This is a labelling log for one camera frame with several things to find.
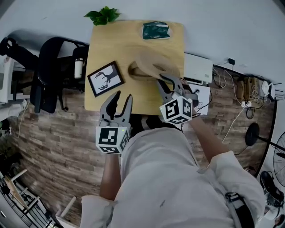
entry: black round stand base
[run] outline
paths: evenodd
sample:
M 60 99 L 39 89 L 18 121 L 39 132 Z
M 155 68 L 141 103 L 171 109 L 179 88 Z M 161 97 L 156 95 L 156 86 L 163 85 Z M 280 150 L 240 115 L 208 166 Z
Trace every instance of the black round stand base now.
M 253 144 L 256 143 L 258 136 L 259 136 L 259 126 L 257 123 L 252 123 L 245 134 L 245 144 L 247 146 L 252 146 Z

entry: power adapter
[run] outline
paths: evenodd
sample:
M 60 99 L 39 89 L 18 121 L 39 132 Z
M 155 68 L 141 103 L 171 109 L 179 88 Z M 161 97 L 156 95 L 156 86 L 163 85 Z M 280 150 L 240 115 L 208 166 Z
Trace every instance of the power adapter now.
M 236 61 L 234 59 L 228 59 L 228 63 L 232 64 L 232 65 L 235 65 Z

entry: black picture frame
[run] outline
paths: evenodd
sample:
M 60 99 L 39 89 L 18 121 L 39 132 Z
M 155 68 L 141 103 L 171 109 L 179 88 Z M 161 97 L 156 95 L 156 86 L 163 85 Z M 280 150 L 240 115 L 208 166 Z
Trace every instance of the black picture frame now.
M 92 80 L 91 80 L 91 77 L 92 77 L 94 74 L 97 74 L 97 73 L 99 73 L 100 71 L 102 71 L 103 69 L 107 68 L 108 66 L 112 66 L 112 65 L 114 65 L 114 67 L 115 67 L 115 69 L 116 69 L 116 71 L 117 71 L 117 73 L 118 73 L 118 76 L 119 76 L 121 82 L 118 83 L 118 84 L 116 84 L 116 85 L 113 85 L 113 86 L 111 86 L 111 87 L 109 87 L 109 88 L 107 88 L 107 89 L 105 89 L 105 90 L 103 90 L 103 91 L 100 92 L 100 93 L 96 93 L 96 90 L 95 90 L 95 88 L 94 88 L 94 85 L 93 85 L 93 82 L 92 82 Z M 113 61 L 113 62 L 111 62 L 111 63 L 108 63 L 107 65 L 105 65 L 105 66 L 101 67 L 100 69 L 94 71 L 93 73 L 89 74 L 89 75 L 87 76 L 87 78 L 88 78 L 88 80 L 89 80 L 89 83 L 90 83 L 90 85 L 91 85 L 91 88 L 92 88 L 92 91 L 93 91 L 95 97 L 97 97 L 97 96 L 99 96 L 99 95 L 101 95 L 101 94 L 104 94 L 105 92 L 107 92 L 107 91 L 109 91 L 109 90 L 112 90 L 112 89 L 114 89 L 114 88 L 116 88 L 116 87 L 118 87 L 118 86 L 120 86 L 120 85 L 122 85 L 122 84 L 125 83 L 124 80 L 123 80 L 123 78 L 122 78 L 121 72 L 120 72 L 120 70 L 119 70 L 119 68 L 118 68 L 118 65 L 117 65 L 116 61 Z

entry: white cube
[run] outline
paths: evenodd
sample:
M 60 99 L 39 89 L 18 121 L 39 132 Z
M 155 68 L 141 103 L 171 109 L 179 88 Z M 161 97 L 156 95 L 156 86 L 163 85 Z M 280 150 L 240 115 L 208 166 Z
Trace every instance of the white cube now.
M 192 100 L 183 96 L 160 106 L 160 111 L 166 122 L 180 124 L 192 120 Z
M 129 138 L 127 127 L 96 127 L 96 146 L 103 153 L 121 154 Z

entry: white shirt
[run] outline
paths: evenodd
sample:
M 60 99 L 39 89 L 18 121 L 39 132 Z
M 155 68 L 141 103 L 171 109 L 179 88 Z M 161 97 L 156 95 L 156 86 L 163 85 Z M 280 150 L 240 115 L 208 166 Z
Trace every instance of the white shirt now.
M 82 197 L 82 228 L 235 227 L 224 195 L 210 182 L 243 196 L 255 222 L 264 213 L 262 187 L 232 151 L 213 157 L 202 174 L 187 139 L 176 129 L 147 130 L 131 138 L 121 169 L 115 203 Z

